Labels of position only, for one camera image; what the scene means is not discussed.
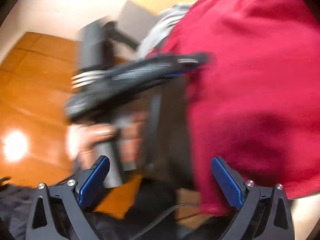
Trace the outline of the person left hand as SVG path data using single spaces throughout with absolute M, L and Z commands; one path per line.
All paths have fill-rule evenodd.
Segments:
M 142 149 L 142 135 L 146 112 L 138 111 L 131 115 L 131 123 L 121 130 L 120 137 L 124 140 L 120 147 L 120 159 L 124 163 L 136 161 Z M 68 159 L 78 159 L 80 167 L 89 168 L 95 162 L 94 147 L 99 142 L 110 141 L 117 135 L 112 124 L 72 124 L 66 133 L 66 154 Z

